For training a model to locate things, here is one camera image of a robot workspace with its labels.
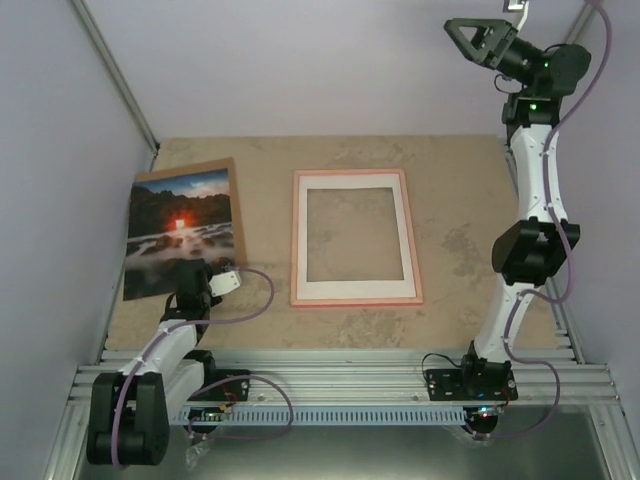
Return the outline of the clear acrylic sheet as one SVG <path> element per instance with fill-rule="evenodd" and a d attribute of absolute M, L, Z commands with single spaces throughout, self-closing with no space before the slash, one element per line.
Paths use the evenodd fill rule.
<path fill-rule="evenodd" d="M 310 282 L 404 278 L 392 189 L 314 189 L 307 202 Z"/>

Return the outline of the white mat board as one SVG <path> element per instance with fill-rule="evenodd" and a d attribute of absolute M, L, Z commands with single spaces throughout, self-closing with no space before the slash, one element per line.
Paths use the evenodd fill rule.
<path fill-rule="evenodd" d="M 403 278 L 401 280 L 308 280 L 308 193 L 311 190 L 392 190 Z M 418 305 L 422 284 L 405 173 L 401 169 L 297 170 L 293 177 L 291 294 L 294 307 Z"/>

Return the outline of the brown cardboard backing board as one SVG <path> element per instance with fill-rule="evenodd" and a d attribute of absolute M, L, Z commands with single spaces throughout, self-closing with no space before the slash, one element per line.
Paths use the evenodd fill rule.
<path fill-rule="evenodd" d="M 234 159 L 174 167 L 136 177 L 129 206 L 131 239 L 202 230 L 227 224 L 233 241 L 229 255 L 247 264 L 246 242 Z"/>

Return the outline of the landscape photo print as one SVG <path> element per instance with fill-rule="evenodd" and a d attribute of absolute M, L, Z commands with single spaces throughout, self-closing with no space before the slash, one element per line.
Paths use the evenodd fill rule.
<path fill-rule="evenodd" d="M 180 263 L 245 256 L 228 167 L 138 181 L 130 192 L 123 299 L 171 293 Z"/>

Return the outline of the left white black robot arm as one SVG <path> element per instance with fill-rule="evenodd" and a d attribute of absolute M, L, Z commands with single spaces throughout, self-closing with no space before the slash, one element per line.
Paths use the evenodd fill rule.
<path fill-rule="evenodd" d="M 86 458 L 116 468 L 159 464 L 168 449 L 170 420 L 192 394 L 218 390 L 213 357 L 196 348 L 211 308 L 241 286 L 237 270 L 216 271 L 203 260 L 181 261 L 175 291 L 165 303 L 156 333 L 139 354 L 93 381 Z"/>

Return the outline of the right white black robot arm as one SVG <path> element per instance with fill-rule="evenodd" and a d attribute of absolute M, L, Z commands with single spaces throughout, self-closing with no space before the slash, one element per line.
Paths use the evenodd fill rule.
<path fill-rule="evenodd" d="M 529 304 L 581 235 L 561 199 L 556 146 L 562 101 L 586 75 L 591 55 L 576 44 L 539 49 L 520 39 L 518 29 L 503 19 L 454 18 L 444 30 L 465 59 L 521 86 L 508 95 L 502 110 L 517 174 L 517 220 L 494 242 L 495 296 L 458 376 L 467 398 L 513 399 L 515 336 Z"/>

